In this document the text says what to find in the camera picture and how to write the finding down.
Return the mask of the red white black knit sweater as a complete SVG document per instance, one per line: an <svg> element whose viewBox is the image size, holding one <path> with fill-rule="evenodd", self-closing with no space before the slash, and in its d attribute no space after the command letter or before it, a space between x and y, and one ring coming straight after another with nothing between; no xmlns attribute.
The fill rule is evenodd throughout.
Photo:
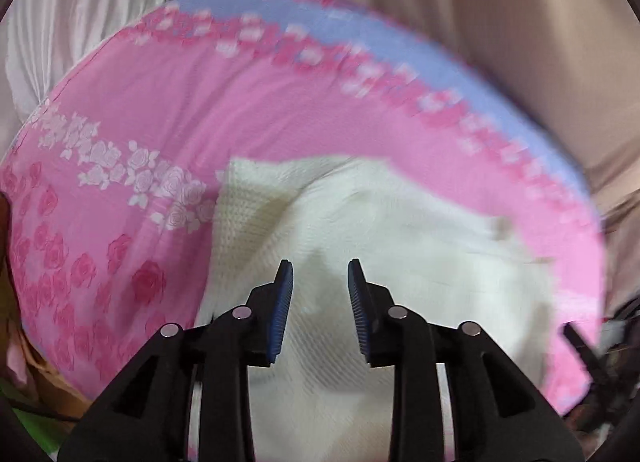
<svg viewBox="0 0 640 462"><path fill-rule="evenodd" d="M393 372L371 369L357 340L347 268L436 325L479 323L535 383L544 382L553 280L504 216L431 195L386 161L234 159L218 173L213 253L196 320L208 323L270 282L294 289L281 354L250 371L261 461L383 461Z"/></svg>

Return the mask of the green cloth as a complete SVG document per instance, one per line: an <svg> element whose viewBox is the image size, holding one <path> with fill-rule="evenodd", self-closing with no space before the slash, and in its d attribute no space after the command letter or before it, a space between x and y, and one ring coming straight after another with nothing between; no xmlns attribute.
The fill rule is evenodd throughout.
<svg viewBox="0 0 640 462"><path fill-rule="evenodd" d="M1 390L6 398L14 399L20 404L28 404L32 407L36 405L4 378L1 379ZM55 419L37 416L32 412L17 408L14 408L13 411L27 432L29 432L29 435L35 439L36 443L43 448L48 456L54 458L58 454L58 449L68 434L66 425Z"/></svg>

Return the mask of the tan brown fabric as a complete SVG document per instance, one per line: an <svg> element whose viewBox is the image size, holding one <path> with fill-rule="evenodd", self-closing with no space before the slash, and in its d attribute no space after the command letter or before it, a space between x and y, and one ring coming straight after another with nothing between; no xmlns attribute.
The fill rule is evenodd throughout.
<svg viewBox="0 0 640 462"><path fill-rule="evenodd" d="M1 378L33 404L79 419L90 400L68 384L27 338L9 260L11 207L1 195Z"/></svg>

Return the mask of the pink floral bed sheet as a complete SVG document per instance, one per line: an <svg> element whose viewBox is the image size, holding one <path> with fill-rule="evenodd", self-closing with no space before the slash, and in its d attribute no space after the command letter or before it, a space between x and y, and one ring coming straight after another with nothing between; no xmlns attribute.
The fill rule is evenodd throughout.
<svg viewBox="0 0 640 462"><path fill-rule="evenodd" d="M556 317L602 323L600 223L576 167L459 59L327 0L173 0L74 67L1 164L29 338L98 395L163 319L193 323L233 157L386 158L512 219Z"/></svg>

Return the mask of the beige fabric backdrop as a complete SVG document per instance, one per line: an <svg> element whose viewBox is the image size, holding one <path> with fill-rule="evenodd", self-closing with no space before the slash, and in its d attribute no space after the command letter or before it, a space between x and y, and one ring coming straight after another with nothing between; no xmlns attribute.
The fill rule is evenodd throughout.
<svg viewBox="0 0 640 462"><path fill-rule="evenodd" d="M353 0L419 29L559 138L605 219L606 305L639 291L639 22L627 0Z"/></svg>

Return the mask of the white satin curtain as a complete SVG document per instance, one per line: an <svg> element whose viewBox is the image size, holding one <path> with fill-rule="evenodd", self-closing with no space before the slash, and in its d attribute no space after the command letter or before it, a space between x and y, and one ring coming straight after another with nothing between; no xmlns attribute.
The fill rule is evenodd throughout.
<svg viewBox="0 0 640 462"><path fill-rule="evenodd" d="M13 0L1 22L1 150L82 57L164 0Z"/></svg>

